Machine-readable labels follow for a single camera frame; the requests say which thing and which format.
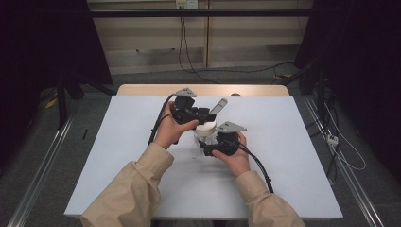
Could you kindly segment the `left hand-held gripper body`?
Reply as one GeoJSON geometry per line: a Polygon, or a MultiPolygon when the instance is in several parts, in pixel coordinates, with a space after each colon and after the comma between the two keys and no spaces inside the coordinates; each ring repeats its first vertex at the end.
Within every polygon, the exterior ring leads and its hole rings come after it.
{"type": "Polygon", "coordinates": [[[216,114],[210,113],[209,108],[194,107],[195,97],[197,96],[191,89],[183,88],[174,93],[176,97],[171,112],[173,118],[180,125],[186,124],[193,120],[198,120],[200,125],[205,122],[213,122],[216,120],[216,114]]]}

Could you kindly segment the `black curtain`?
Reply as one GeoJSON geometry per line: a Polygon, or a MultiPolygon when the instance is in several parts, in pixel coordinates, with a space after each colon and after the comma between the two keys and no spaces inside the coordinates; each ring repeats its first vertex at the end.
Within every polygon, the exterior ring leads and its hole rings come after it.
{"type": "Polygon", "coordinates": [[[319,65],[376,158],[401,183],[401,0],[314,0],[295,65],[319,65]]]}
{"type": "Polygon", "coordinates": [[[0,0],[0,169],[26,137],[40,92],[113,82],[88,0],[0,0]]]}

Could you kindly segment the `person's left hand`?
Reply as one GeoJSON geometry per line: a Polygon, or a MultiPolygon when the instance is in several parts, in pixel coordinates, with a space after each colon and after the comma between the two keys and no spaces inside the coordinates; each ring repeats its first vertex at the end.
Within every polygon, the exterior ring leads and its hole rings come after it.
{"type": "Polygon", "coordinates": [[[162,119],[153,142],[164,149],[178,142],[182,134],[195,129],[199,125],[198,120],[192,120],[185,124],[179,124],[171,114],[172,101],[168,101],[163,111],[162,119]]]}

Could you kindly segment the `wooden table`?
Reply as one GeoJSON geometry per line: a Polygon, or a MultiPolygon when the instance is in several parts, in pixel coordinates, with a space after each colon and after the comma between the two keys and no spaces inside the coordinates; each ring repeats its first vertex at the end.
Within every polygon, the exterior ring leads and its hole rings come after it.
{"type": "Polygon", "coordinates": [[[283,85],[241,84],[123,84],[119,96],[169,96],[183,88],[189,88],[198,96],[289,96],[283,85]]]}

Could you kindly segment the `white board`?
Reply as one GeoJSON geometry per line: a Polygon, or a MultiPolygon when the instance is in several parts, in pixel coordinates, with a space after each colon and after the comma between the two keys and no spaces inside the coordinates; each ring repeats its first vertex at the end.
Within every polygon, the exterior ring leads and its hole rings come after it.
{"type": "MultiPolygon", "coordinates": [[[[77,218],[128,162],[146,148],[164,98],[114,96],[81,172],[65,215],[77,218]]],[[[341,218],[294,99],[231,97],[217,122],[245,127],[248,148],[265,169],[273,191],[303,219],[341,218]]],[[[162,177],[157,219],[243,219],[248,209],[229,169],[204,156],[194,134],[186,132],[171,147],[172,167],[162,177]]]]}

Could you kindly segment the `black stand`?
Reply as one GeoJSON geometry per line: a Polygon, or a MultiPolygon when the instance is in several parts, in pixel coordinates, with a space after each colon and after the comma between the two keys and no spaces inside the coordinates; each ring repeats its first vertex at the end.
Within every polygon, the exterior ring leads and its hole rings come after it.
{"type": "Polygon", "coordinates": [[[79,79],[73,73],[59,73],[57,76],[57,99],[59,102],[59,126],[60,130],[68,118],[66,94],[73,99],[82,99],[84,92],[79,85],[79,79]]]}

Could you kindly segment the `white wall outlet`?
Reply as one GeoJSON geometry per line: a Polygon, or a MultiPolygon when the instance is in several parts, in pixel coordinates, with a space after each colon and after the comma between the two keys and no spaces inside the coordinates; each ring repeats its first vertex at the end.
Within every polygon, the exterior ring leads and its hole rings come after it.
{"type": "Polygon", "coordinates": [[[198,7],[198,0],[176,0],[177,9],[197,9],[198,7]]]}

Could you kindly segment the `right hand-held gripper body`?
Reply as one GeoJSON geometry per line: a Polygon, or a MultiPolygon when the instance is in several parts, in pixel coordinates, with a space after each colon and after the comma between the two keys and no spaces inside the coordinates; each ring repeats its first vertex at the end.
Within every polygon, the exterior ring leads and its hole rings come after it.
{"type": "Polygon", "coordinates": [[[246,131],[243,126],[226,121],[216,127],[217,141],[216,145],[207,145],[203,150],[205,156],[212,156],[213,150],[219,150],[227,156],[231,156],[239,149],[239,133],[246,131]]]}

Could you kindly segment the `metal floor rail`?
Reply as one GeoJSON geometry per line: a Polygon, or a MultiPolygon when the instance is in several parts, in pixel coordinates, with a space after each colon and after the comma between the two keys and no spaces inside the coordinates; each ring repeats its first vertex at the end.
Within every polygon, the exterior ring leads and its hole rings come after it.
{"type": "Polygon", "coordinates": [[[370,227],[385,227],[384,222],[382,221],[381,217],[377,213],[375,206],[373,205],[372,201],[370,200],[368,194],[362,187],[362,184],[359,182],[355,170],[363,170],[366,168],[366,162],[359,151],[354,147],[354,145],[342,134],[340,131],[338,124],[336,123],[335,117],[331,114],[330,109],[326,104],[323,104],[323,111],[328,114],[330,118],[330,122],[323,126],[322,118],[318,116],[318,106],[314,102],[312,97],[305,96],[304,102],[307,108],[310,111],[313,119],[315,120],[315,124],[317,125],[318,129],[320,130],[320,134],[322,135],[325,144],[328,146],[331,154],[334,157],[334,160],[337,164],[338,170],[341,172],[344,180],[346,181],[353,197],[355,198],[360,211],[362,212],[363,216],[367,220],[370,227]],[[340,150],[340,146],[337,145],[336,147],[330,146],[326,142],[326,136],[328,134],[336,133],[342,140],[344,140],[358,155],[363,163],[363,167],[355,167],[351,165],[342,151],[340,150]]]}
{"type": "Polygon", "coordinates": [[[25,227],[26,221],[31,213],[31,210],[38,199],[48,174],[61,150],[65,137],[70,131],[74,116],[67,118],[62,127],[57,130],[57,133],[47,150],[44,159],[36,171],[31,183],[29,184],[24,196],[20,200],[15,209],[7,227],[25,227]]]}

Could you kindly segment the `black horizontal bar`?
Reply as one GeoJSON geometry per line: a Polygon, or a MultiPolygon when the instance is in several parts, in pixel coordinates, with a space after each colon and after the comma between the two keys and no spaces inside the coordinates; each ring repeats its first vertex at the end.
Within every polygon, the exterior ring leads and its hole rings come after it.
{"type": "Polygon", "coordinates": [[[94,18],[120,17],[307,17],[313,9],[127,9],[91,10],[94,18]]]}

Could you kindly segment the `person's right hand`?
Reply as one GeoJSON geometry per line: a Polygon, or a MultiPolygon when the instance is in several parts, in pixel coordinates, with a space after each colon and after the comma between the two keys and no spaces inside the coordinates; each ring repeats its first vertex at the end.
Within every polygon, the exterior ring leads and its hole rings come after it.
{"type": "Polygon", "coordinates": [[[227,156],[219,150],[213,150],[212,154],[220,159],[231,171],[235,178],[241,174],[250,171],[249,156],[242,150],[238,149],[235,154],[227,156]]]}

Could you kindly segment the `clear plastic jar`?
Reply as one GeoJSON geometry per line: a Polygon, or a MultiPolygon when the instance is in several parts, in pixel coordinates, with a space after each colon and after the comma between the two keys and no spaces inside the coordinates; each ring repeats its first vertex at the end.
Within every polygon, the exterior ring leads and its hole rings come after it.
{"type": "Polygon", "coordinates": [[[199,146],[199,143],[198,143],[199,140],[205,142],[207,145],[216,145],[218,143],[217,134],[215,132],[213,132],[209,136],[197,136],[196,134],[194,134],[194,138],[195,138],[195,142],[198,146],[199,146]]]}

